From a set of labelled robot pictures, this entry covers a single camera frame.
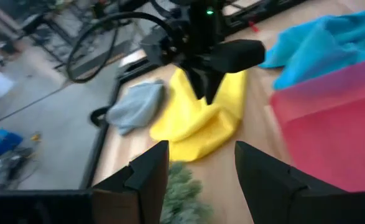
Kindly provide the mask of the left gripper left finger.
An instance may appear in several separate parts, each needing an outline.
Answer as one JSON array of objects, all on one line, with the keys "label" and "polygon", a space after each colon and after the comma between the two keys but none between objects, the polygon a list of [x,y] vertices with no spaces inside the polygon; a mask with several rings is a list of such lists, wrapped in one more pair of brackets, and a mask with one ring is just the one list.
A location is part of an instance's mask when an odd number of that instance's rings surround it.
[{"label": "left gripper left finger", "polygon": [[94,186],[94,222],[160,223],[168,171],[169,142],[161,141]]}]

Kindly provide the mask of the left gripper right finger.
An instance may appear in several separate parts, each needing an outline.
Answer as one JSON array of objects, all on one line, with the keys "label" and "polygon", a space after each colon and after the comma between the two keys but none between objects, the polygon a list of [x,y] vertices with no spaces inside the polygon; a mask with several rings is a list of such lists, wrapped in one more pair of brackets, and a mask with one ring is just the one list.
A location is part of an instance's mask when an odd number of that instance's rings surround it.
[{"label": "left gripper right finger", "polygon": [[307,185],[294,178],[292,167],[254,146],[237,141],[235,166],[255,224],[288,224],[295,194]]}]

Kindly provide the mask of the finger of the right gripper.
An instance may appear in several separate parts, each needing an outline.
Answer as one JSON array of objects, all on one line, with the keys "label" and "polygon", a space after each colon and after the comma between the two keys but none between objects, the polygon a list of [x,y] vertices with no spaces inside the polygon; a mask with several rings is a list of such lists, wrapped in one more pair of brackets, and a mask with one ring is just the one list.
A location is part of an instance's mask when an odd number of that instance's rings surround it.
[{"label": "finger of the right gripper", "polygon": [[204,97],[204,86],[201,76],[192,68],[187,68],[187,78],[190,82],[192,90],[198,100]]},{"label": "finger of the right gripper", "polygon": [[205,78],[206,78],[205,97],[206,97],[206,103],[208,105],[212,104],[224,76],[225,73],[217,71],[211,71],[205,73]]}]

